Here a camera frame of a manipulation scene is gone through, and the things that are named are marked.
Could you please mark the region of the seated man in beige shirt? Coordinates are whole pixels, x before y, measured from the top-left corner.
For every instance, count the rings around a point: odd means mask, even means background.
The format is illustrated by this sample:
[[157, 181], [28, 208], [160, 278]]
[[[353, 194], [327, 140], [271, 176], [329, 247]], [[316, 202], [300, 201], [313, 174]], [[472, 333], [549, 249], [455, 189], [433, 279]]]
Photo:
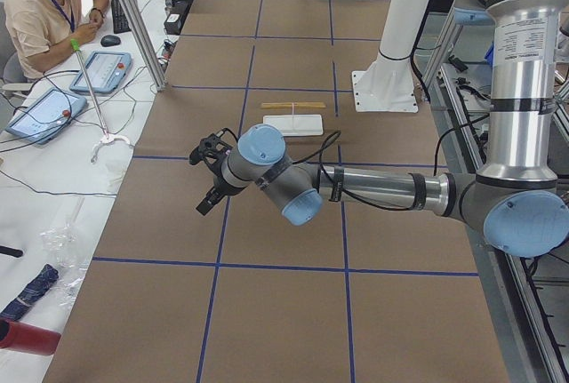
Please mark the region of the seated man in beige shirt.
[[104, 23], [110, 0], [4, 0], [5, 26], [23, 75], [36, 80], [67, 60], [71, 44], [88, 44]]

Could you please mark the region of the white towel rack base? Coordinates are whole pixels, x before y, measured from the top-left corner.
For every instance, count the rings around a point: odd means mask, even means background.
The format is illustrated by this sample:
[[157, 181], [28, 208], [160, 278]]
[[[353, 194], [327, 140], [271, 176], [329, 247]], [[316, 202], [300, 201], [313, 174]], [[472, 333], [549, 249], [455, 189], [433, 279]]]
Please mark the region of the white towel rack base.
[[263, 123], [275, 127], [285, 137], [307, 137], [324, 134], [323, 119], [318, 114], [264, 116]]

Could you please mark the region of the aluminium frame post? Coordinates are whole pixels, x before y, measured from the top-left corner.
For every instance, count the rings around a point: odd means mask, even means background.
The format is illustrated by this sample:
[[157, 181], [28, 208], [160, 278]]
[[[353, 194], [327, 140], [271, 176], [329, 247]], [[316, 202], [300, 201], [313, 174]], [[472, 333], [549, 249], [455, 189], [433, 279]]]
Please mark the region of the aluminium frame post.
[[140, 14], [136, 0], [119, 0], [128, 19], [135, 42], [138, 45], [140, 54], [146, 64], [148, 72], [158, 92], [164, 90], [166, 81], [155, 49], [150, 39], [150, 35]]

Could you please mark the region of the black computer mouse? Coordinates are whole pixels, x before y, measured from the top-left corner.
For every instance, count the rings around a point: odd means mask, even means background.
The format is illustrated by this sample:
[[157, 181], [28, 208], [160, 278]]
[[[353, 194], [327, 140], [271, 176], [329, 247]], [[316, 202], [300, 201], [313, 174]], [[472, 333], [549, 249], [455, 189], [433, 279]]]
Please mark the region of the black computer mouse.
[[118, 46], [121, 44], [121, 38], [114, 35], [105, 35], [100, 40], [100, 45], [102, 47]]

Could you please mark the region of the teach pendant tablet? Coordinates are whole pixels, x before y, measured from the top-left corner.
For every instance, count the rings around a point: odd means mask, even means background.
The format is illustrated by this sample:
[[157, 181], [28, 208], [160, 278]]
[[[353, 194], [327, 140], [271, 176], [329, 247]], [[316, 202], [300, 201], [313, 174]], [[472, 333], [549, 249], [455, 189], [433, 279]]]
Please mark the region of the teach pendant tablet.
[[26, 142], [45, 144], [71, 124], [86, 104], [84, 96], [51, 88], [19, 111], [4, 130]]
[[88, 57], [81, 52], [78, 55], [97, 95], [108, 95], [115, 91], [132, 65], [129, 52], [94, 51]]

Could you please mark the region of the far teach pendant tablet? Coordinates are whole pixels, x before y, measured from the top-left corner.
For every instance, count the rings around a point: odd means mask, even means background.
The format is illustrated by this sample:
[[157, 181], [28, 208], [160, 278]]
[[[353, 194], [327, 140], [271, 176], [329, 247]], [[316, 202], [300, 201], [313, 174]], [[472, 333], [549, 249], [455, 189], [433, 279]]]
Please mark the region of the far teach pendant tablet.
[[81, 52], [78, 55], [97, 95], [108, 95], [115, 91], [132, 65], [129, 52], [94, 51], [88, 57]]

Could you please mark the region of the near teach pendant tablet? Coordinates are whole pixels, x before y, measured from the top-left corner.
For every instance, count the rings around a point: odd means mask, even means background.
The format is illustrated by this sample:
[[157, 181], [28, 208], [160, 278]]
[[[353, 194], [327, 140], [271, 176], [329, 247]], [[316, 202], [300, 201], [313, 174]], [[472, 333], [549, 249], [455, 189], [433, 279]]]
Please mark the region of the near teach pendant tablet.
[[84, 96], [51, 88], [19, 111], [4, 130], [26, 142], [45, 144], [71, 124], [86, 104]]

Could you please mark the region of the black keyboard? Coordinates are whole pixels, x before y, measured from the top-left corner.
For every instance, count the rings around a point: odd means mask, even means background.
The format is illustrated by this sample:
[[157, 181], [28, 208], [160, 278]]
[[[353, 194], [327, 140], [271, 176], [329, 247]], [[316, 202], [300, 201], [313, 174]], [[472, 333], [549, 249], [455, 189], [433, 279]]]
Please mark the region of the black keyboard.
[[131, 30], [129, 21], [119, 0], [110, 0], [112, 27], [115, 34], [122, 34]]

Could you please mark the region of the metal reacher grabber tool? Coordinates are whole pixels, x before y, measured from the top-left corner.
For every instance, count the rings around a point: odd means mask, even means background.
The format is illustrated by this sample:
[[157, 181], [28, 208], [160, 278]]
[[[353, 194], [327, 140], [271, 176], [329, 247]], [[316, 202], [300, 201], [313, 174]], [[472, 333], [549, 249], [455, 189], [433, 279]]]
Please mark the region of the metal reacher grabber tool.
[[133, 148], [133, 144], [124, 135], [118, 134], [118, 133], [112, 133], [109, 130], [108, 125], [106, 123], [106, 120], [104, 118], [104, 115], [102, 114], [102, 110], [100, 107], [100, 102], [99, 102], [98, 96], [97, 96], [97, 94], [95, 94], [93, 92], [91, 82], [90, 82], [89, 78], [87, 77], [86, 68], [84, 67], [84, 63], [80, 60], [80, 56], [78, 55], [79, 52], [82, 52], [81, 46], [79, 45], [79, 42], [76, 39], [71, 39], [70, 44], [71, 44], [72, 50], [75, 52], [77, 61], [78, 61], [79, 66], [80, 66], [80, 72], [74, 78], [74, 81], [72, 82], [70, 88], [73, 92], [77, 92], [77, 93], [87, 93], [88, 92], [89, 93], [92, 104], [94, 105], [96, 115], [99, 119], [100, 128], [102, 130], [101, 139], [99, 140], [98, 143], [96, 143], [93, 146], [93, 149], [92, 149], [91, 163], [95, 164], [97, 162], [97, 159], [98, 159], [99, 151], [104, 146], [110, 146], [110, 145], [117, 143], [117, 142], [123, 142], [129, 148]]

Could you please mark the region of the clear plastic bag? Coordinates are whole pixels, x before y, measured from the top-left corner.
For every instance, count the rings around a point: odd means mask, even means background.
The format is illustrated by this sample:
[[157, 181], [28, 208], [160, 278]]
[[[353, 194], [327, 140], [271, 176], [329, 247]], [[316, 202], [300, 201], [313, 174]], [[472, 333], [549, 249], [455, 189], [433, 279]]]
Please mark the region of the clear plastic bag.
[[77, 223], [83, 205], [84, 197], [80, 196], [71, 208], [60, 212], [52, 225], [40, 234], [48, 263], [59, 273], [54, 285], [57, 301], [68, 311], [76, 302], [90, 262], [89, 237]]

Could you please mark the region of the red cylinder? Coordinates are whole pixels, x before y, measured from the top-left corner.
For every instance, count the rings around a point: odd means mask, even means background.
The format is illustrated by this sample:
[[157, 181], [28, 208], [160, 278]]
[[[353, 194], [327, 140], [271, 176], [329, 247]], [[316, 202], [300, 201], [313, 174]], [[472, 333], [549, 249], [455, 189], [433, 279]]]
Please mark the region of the red cylinder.
[[27, 323], [1, 320], [1, 348], [33, 355], [53, 355], [61, 334]]

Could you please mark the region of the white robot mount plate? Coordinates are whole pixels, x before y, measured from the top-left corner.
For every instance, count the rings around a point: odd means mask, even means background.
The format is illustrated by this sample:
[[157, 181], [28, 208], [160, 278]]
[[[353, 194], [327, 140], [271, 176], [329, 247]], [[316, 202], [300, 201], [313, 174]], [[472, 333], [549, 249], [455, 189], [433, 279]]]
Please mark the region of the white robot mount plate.
[[418, 112], [410, 69], [353, 71], [351, 76], [356, 112]]

